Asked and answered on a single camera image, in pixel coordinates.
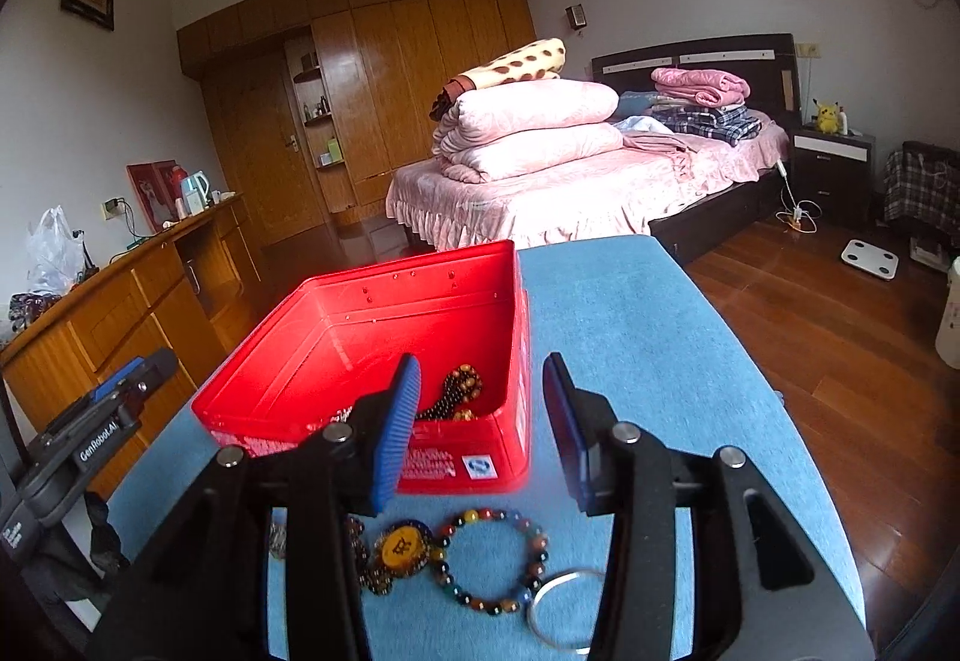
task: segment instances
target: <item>white trash bin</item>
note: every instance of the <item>white trash bin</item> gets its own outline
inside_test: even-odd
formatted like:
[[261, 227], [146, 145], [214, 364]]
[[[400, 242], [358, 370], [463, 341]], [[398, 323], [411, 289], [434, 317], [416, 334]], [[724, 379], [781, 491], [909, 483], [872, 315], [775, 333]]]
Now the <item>white trash bin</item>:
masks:
[[960, 258], [956, 258], [947, 271], [947, 283], [950, 292], [944, 319], [940, 320], [937, 331], [937, 354], [950, 368], [960, 369]]

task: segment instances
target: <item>blue table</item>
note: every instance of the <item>blue table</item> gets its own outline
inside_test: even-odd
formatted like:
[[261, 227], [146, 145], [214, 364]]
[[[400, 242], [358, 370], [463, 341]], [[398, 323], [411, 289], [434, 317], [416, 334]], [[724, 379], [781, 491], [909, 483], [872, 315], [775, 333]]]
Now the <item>blue table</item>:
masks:
[[[534, 369], [527, 487], [507, 496], [398, 496], [368, 522], [368, 536], [406, 517], [436, 527], [469, 507], [515, 507], [546, 529], [549, 573], [605, 568], [611, 519], [584, 517], [566, 493], [542, 400], [542, 362], [560, 351], [573, 381], [604, 394], [620, 419], [649, 429], [669, 447], [702, 454], [725, 444], [746, 450], [808, 532], [862, 620], [863, 594], [847, 538], [797, 429], [736, 337], [659, 243], [646, 236], [578, 241], [525, 250], [520, 263], [530, 295]], [[128, 556], [142, 549], [215, 450], [184, 407], [109, 501]], [[674, 657], [689, 653], [692, 632], [691, 538], [683, 512], [677, 538]], [[515, 582], [524, 560], [520, 535], [507, 525], [470, 527], [450, 549], [457, 581], [479, 596], [500, 595]], [[270, 578], [270, 649], [282, 654], [281, 564], [271, 564]], [[549, 595], [544, 626], [571, 642], [589, 637], [598, 595], [592, 583]], [[398, 581], [389, 597], [365, 593], [363, 604], [375, 657], [558, 657], [534, 639], [521, 616], [478, 615], [455, 605], [426, 575]], [[317, 642], [321, 650], [323, 638]]]

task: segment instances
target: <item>white plastic bag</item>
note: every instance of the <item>white plastic bag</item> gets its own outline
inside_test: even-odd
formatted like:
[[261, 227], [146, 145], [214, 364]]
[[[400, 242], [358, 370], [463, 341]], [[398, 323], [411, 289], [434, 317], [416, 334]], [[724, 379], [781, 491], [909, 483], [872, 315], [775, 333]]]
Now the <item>white plastic bag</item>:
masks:
[[74, 238], [64, 207], [48, 208], [27, 233], [27, 292], [66, 295], [83, 271], [83, 238]]

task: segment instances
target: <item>red container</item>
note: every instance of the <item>red container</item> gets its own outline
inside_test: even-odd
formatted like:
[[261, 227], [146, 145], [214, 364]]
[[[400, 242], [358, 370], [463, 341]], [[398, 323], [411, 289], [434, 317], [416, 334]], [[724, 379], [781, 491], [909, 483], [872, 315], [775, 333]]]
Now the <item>red container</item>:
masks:
[[499, 493], [530, 463], [530, 317], [512, 241], [307, 279], [208, 382], [193, 411], [221, 444], [254, 455], [296, 447], [358, 397], [385, 389], [397, 360], [421, 364], [419, 408], [462, 363], [483, 378], [470, 421], [418, 421], [403, 493]]

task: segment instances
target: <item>nightstand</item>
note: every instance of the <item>nightstand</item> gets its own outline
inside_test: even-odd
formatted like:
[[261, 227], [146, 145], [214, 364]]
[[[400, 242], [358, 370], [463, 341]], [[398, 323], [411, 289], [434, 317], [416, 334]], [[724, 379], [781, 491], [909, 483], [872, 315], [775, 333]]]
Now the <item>nightstand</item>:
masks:
[[794, 197], [815, 202], [828, 222], [855, 229], [866, 226], [874, 143], [872, 135], [832, 135], [810, 127], [794, 130], [790, 151]]

